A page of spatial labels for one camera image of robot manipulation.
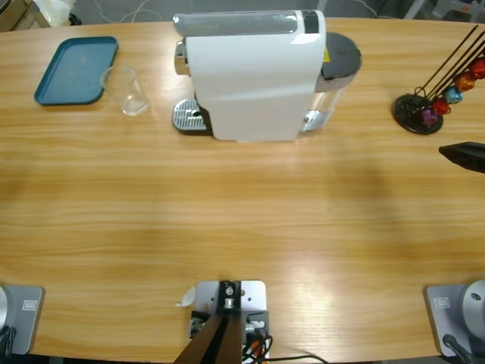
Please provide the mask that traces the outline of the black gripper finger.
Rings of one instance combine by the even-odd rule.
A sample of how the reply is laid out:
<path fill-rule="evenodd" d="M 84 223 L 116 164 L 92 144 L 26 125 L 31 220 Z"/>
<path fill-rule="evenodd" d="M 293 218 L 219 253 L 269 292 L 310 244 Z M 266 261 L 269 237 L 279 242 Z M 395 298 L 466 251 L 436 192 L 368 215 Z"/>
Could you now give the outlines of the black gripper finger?
<path fill-rule="evenodd" d="M 452 163 L 478 173 L 484 173 L 484 144 L 476 142 L 440 146 L 439 153 Z"/>

